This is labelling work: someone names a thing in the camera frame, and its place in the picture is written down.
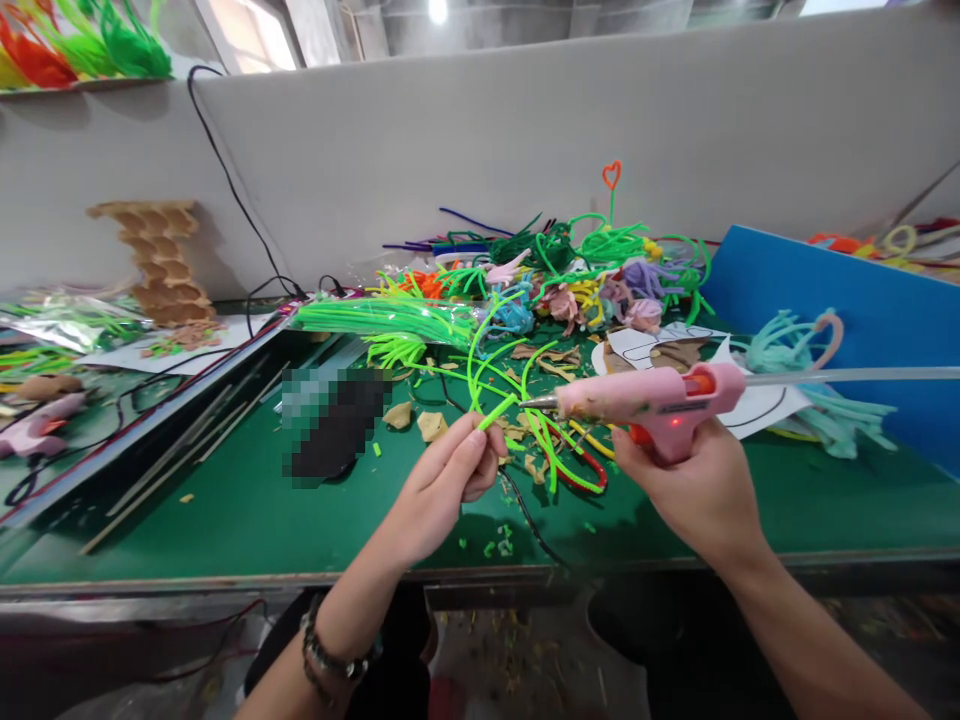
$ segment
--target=hand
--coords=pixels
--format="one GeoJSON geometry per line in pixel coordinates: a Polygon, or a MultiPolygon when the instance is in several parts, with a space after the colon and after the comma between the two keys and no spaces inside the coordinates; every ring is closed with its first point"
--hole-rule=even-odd
{"type": "Polygon", "coordinates": [[[660,517],[721,576],[772,555],[763,536],[743,446],[711,418],[697,428],[689,460],[662,468],[614,430],[617,465],[643,488],[660,517]]]}
{"type": "Polygon", "coordinates": [[[475,430],[481,420],[478,413],[464,415],[427,448],[380,526],[387,547],[407,566],[440,547],[457,523],[460,503],[479,500],[496,481],[507,444],[498,425],[475,430]]]}

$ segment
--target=cardboard egg tray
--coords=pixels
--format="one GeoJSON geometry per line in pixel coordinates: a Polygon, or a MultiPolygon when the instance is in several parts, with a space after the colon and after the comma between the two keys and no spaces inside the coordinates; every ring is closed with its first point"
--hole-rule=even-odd
{"type": "Polygon", "coordinates": [[[200,227],[190,214],[193,206],[193,200],[110,202],[87,209],[92,218],[105,215],[120,224],[120,241],[133,248],[142,278],[130,292],[158,327],[180,327],[215,314],[210,298],[193,281],[181,246],[181,238],[200,227]]]}

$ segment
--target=table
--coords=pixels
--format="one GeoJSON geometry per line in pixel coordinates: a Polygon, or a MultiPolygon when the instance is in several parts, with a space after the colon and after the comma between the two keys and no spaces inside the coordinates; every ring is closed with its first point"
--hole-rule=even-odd
{"type": "MultiPolygon", "coordinates": [[[[579,342],[589,358],[592,343],[579,342]]],[[[407,399],[415,378],[395,384],[394,403],[407,399]]],[[[537,373],[531,391],[544,392],[558,382],[537,373]]],[[[505,387],[502,380],[494,384],[505,387]]],[[[465,385],[448,385],[451,396],[465,403],[465,385]]],[[[459,416],[444,403],[438,379],[424,379],[416,397],[415,408],[440,410],[448,422],[459,416]],[[444,404],[425,407],[427,402],[444,404]]],[[[492,395],[486,398],[489,410],[495,403],[492,395]]],[[[292,438],[286,431],[274,432],[278,415],[272,405],[259,406],[207,462],[176,475],[88,557],[78,557],[77,550],[105,524],[96,500],[68,500],[55,517],[4,534],[0,594],[263,589],[332,582],[389,509],[423,442],[415,424],[397,432],[378,423],[371,442],[379,443],[381,458],[368,444],[368,452],[342,480],[317,490],[295,490],[281,462],[292,438]],[[193,501],[179,502],[188,493],[193,501]]],[[[605,433],[598,437],[608,441],[605,433]]],[[[771,433],[744,444],[765,532],[786,563],[960,557],[960,485],[909,449],[888,453],[865,443],[858,460],[843,461],[817,445],[771,433]]],[[[698,565],[625,475],[611,472],[602,497],[575,495],[562,484],[551,497],[518,466],[522,458],[511,473],[537,526],[570,564],[592,572],[698,565]],[[595,527],[596,534],[584,523],[595,527]]],[[[545,577],[551,563],[517,504],[507,504],[505,497],[495,486],[479,502],[464,506],[447,542],[412,575],[435,581],[545,577]],[[501,525],[513,531],[514,555],[495,553],[488,559],[484,547],[502,537],[497,534],[501,525]]]]}

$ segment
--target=bracelet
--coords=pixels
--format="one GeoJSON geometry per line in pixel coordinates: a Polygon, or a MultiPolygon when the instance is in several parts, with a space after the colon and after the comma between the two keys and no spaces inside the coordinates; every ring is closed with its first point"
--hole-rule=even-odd
{"type": "Polygon", "coordinates": [[[380,644],[380,638],[377,637],[370,652],[362,658],[344,662],[330,656],[323,645],[320,644],[320,638],[317,637],[316,622],[320,602],[320,595],[314,595],[313,600],[310,602],[310,609],[304,613],[303,618],[300,620],[300,629],[303,630],[303,671],[307,676],[307,680],[310,681],[310,684],[313,685],[314,689],[316,689],[320,695],[321,700],[323,700],[327,707],[332,708],[334,699],[320,683],[320,679],[313,671],[313,667],[318,667],[322,671],[337,675],[345,680],[359,680],[367,672],[371,663],[380,657],[383,649],[380,644]]]}

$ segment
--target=pink hot glue gun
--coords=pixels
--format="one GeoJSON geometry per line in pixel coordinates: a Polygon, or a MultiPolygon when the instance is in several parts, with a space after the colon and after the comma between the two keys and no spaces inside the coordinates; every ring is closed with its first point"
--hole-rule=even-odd
{"type": "Polygon", "coordinates": [[[635,443],[652,446],[665,464],[674,465],[690,457],[697,426],[733,410],[745,386],[736,365],[697,363],[686,375],[660,367],[577,380],[520,407],[630,425],[635,443]]]}
{"type": "Polygon", "coordinates": [[[29,458],[32,455],[56,455],[67,443],[45,434],[51,422],[68,418],[83,407],[86,395],[73,393],[34,410],[22,420],[14,420],[0,432],[0,458],[10,453],[29,458]]]}

